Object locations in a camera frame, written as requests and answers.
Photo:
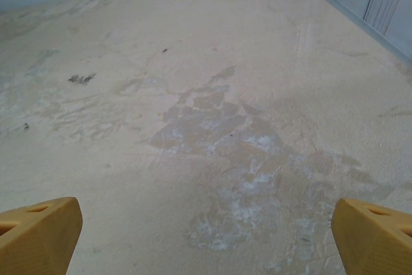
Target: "yellow plastic object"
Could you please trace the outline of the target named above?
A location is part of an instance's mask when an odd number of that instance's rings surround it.
[[[0,214],[1,275],[63,275],[82,229],[76,198]]]
[[[347,275],[412,274],[412,215],[340,199],[332,232]]]

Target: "concrete floor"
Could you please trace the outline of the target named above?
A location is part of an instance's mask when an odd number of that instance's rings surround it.
[[[412,71],[325,0],[36,6],[0,69],[0,211],[76,196],[68,274],[344,274],[337,199],[412,212]]]

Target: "dark debris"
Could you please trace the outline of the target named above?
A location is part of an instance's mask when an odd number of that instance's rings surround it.
[[[95,75],[96,75],[96,73],[88,75],[87,77],[79,77],[78,75],[73,75],[67,81],[72,82],[72,83],[78,83],[78,84],[86,85],[92,78],[95,77]]]

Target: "dusty floor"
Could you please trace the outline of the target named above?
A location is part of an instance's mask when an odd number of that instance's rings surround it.
[[[0,211],[76,196],[68,274],[343,274],[338,198],[412,212],[412,71],[324,0],[36,6],[0,69]]]

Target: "hole in yellow plastic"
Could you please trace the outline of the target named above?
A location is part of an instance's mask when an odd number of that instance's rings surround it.
[[[33,208],[27,210],[27,212],[28,213],[39,213],[39,212],[43,212],[48,207],[49,207],[49,205],[42,205],[42,206],[38,206],[38,207],[33,207]]]
[[[389,213],[381,211],[379,209],[370,209],[370,208],[368,208],[368,211],[373,213],[373,214],[380,215],[380,216],[389,216],[390,215]]]
[[[13,229],[17,224],[13,223],[0,223],[0,236],[2,236],[4,233],[7,233],[11,229]]]

